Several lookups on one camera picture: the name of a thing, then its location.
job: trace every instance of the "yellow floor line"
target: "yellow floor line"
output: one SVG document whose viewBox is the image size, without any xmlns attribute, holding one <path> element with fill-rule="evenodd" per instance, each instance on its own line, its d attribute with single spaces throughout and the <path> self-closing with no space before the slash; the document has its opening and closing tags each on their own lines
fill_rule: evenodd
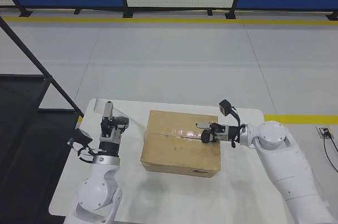
<svg viewBox="0 0 338 224">
<path fill-rule="evenodd" d="M 4 17 L 6 22 L 135 22 L 135 23 L 200 23 L 200 24 L 268 24 L 268 25 L 331 25 L 338 26 L 338 21 L 304 20 L 226 20 L 216 18 L 60 18 L 60 17 Z"/>
<path fill-rule="evenodd" d="M 331 124 L 338 125 L 338 115 L 293 115 L 265 114 L 265 120 L 275 120 L 283 124 Z"/>
</svg>

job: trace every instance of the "cardboard box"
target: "cardboard box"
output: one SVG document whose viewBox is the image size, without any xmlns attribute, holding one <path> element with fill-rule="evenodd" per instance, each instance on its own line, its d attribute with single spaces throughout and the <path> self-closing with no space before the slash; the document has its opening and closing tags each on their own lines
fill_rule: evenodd
<svg viewBox="0 0 338 224">
<path fill-rule="evenodd" d="M 217 116 L 150 111 L 141 162 L 147 171 L 213 177 L 221 170 L 220 143 L 203 144 L 198 122 Z"/>
</svg>

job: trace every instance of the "power outlet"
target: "power outlet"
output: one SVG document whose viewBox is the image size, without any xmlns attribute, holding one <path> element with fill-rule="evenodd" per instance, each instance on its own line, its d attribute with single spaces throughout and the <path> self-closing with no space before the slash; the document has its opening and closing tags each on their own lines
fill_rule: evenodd
<svg viewBox="0 0 338 224">
<path fill-rule="evenodd" d="M 332 130 L 329 129 L 328 127 L 316 127 L 317 128 L 317 131 L 318 131 L 318 134 L 320 135 L 320 137 L 323 139 L 324 138 L 324 134 L 325 134 L 325 131 L 324 129 L 328 129 L 328 131 L 331 133 L 331 138 L 334 139 L 335 137 L 333 136 L 333 133 L 332 133 Z"/>
</svg>

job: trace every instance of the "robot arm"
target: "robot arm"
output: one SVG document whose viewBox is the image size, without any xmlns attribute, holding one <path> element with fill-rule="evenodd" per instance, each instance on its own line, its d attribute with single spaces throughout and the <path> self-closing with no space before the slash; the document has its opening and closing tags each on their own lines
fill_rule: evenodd
<svg viewBox="0 0 338 224">
<path fill-rule="evenodd" d="M 101 134 L 99 149 L 91 149 L 88 144 L 92 141 L 90 136 L 82 130 L 77 130 L 69 144 L 77 142 L 83 147 L 78 151 L 81 156 L 83 150 L 88 150 L 92 160 L 81 161 L 91 164 L 91 175 L 80 186 L 73 207 L 67 215 L 68 224 L 112 224 L 122 199 L 122 190 L 118 187 L 114 176 L 120 169 L 118 155 L 122 133 L 129 127 L 129 119 L 113 116 L 113 103 L 105 104 L 101 121 Z M 94 211 L 110 206 L 106 216 L 96 214 Z"/>
<path fill-rule="evenodd" d="M 237 114 L 225 101 L 220 103 L 221 112 L 225 116 Z M 238 126 L 216 123 L 197 123 L 196 126 L 204 129 L 203 143 L 231 141 L 247 147 L 253 144 L 268 178 L 281 193 L 295 223 L 338 223 L 319 196 L 311 167 L 288 129 L 278 122 L 264 122 L 258 127 L 241 125 L 239 120 L 238 123 Z"/>
</svg>

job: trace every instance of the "floor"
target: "floor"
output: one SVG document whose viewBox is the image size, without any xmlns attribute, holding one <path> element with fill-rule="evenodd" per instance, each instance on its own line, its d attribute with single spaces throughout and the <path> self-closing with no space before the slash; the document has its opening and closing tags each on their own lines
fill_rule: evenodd
<svg viewBox="0 0 338 224">
<path fill-rule="evenodd" d="M 17 12 L 1 11 L 4 16 Z M 36 11 L 38 17 L 72 12 Z M 121 17 L 82 12 L 82 17 Z M 208 18 L 204 12 L 137 17 Z M 214 12 L 222 18 L 223 12 Z M 237 13 L 243 19 L 326 20 L 319 14 Z M 338 115 L 338 26 L 10 22 L 85 111 L 92 98 L 216 106 L 264 114 Z M 0 28 L 0 73 L 39 73 Z M 43 108 L 71 108 L 51 88 Z M 287 125 L 306 153 L 322 198 L 338 220 L 338 174 L 316 125 Z M 331 125 L 338 146 L 338 125 Z M 333 163 L 337 155 L 330 143 Z"/>
</svg>

